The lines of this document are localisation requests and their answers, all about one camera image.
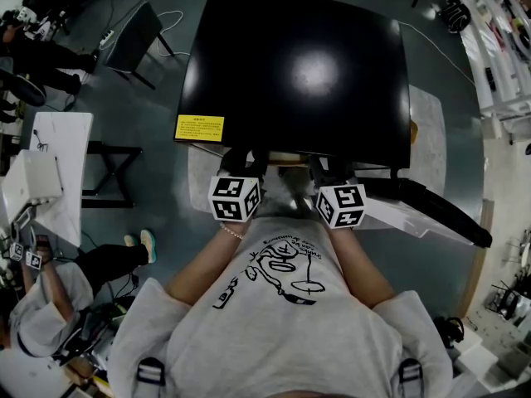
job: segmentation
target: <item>gray t-shirt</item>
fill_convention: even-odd
[[[145,357],[165,365],[167,397],[388,397],[407,357],[422,364],[426,397],[444,397],[451,385],[451,361],[417,294],[368,309],[348,291],[324,228],[284,218],[253,221],[191,308],[149,279],[114,340],[117,398],[135,396]]]
[[[66,293],[76,311],[67,323],[51,301],[48,278],[39,274],[37,281],[9,315],[10,339],[13,348],[19,349],[17,335],[34,357],[49,357],[69,337],[80,319],[79,311],[94,301],[90,283],[76,263],[56,267]]]

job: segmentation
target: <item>person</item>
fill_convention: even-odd
[[[94,72],[99,52],[77,55],[53,41],[33,41],[22,30],[23,25],[5,22],[0,26],[0,57],[14,60],[14,73],[29,75],[32,81],[77,95],[81,88],[78,75],[68,75],[57,68]]]
[[[11,124],[14,123],[17,120],[16,116],[12,116],[9,114],[6,114],[4,110],[15,110],[17,108],[17,105],[11,102],[8,102],[7,100],[0,99],[0,122],[4,124]]]
[[[148,396],[159,363],[159,396],[387,397],[410,358],[445,397],[451,361],[417,293],[396,295],[350,229],[270,217],[222,223],[165,287],[148,279],[108,378],[117,398]]]
[[[106,282],[156,260],[151,232],[142,230],[140,241],[138,245],[127,235],[126,246],[102,245],[56,268],[46,236],[39,235],[41,273],[33,282],[30,269],[21,264],[26,295],[8,317],[5,307],[0,311],[0,348],[17,349],[30,357],[53,355],[73,332],[80,311],[92,304]]]

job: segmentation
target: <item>power strip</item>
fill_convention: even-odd
[[[104,35],[103,35],[103,38],[101,39],[100,41],[100,47],[103,47],[109,40],[110,38],[114,35],[114,31],[113,30],[108,30]]]

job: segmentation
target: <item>bracelet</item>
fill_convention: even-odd
[[[227,233],[231,233],[234,237],[240,239],[240,240],[243,240],[243,235],[238,235],[236,232],[232,231],[230,228],[228,228],[227,226],[225,226],[225,223],[224,222],[220,222],[219,223],[219,226],[224,230],[226,231]]]

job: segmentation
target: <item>shoe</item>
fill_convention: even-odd
[[[138,246],[139,244],[138,241],[136,240],[136,237],[134,237],[133,235],[125,235],[124,242],[128,248],[132,248],[133,246]]]
[[[70,88],[70,91],[67,93],[70,93],[71,95],[77,96],[81,90],[81,80],[80,76],[77,74],[72,75],[72,87]]]
[[[89,55],[83,56],[87,59],[87,63],[85,66],[84,71],[87,74],[94,74],[94,70],[96,69],[96,64],[98,63],[98,58],[100,57],[100,50],[95,49],[90,53]]]
[[[148,264],[152,264],[157,260],[155,252],[155,238],[149,230],[140,231],[140,243],[148,250]]]

